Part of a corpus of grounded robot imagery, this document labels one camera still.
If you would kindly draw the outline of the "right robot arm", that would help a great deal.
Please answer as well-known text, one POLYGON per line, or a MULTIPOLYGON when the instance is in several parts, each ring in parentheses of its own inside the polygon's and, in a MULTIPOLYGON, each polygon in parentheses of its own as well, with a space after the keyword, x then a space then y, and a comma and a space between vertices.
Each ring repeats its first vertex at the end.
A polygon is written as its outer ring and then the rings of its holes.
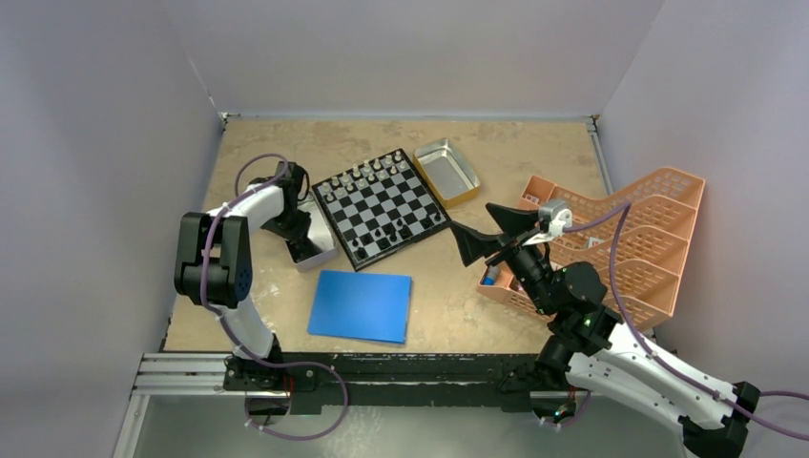
POLYGON ((566 383, 608 396, 679 431, 692 456, 741 455, 759 389, 709 376, 643 335, 618 293, 615 246, 607 282, 587 261, 555 269, 550 242, 586 228, 574 224, 565 201, 553 199, 536 210, 486 208, 500 233, 487 235, 456 221, 450 229, 464 265, 478 259, 489 267, 506 265, 536 312, 551 318, 551 336, 533 369, 541 385, 566 383))

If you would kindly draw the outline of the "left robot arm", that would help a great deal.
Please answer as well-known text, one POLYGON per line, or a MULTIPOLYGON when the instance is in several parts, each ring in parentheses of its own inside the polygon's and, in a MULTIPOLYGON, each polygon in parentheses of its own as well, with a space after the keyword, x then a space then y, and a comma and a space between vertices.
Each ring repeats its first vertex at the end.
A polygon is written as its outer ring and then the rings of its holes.
POLYGON ((309 213, 300 209, 310 180, 304 168, 284 157, 276 172, 256 178, 230 201, 180 220, 174 285, 180 296, 211 312, 233 345, 252 360, 247 377, 259 389, 281 384, 289 364, 277 336, 261 320, 250 297, 253 281, 251 234, 261 228, 281 237, 293 255, 315 255, 309 213))

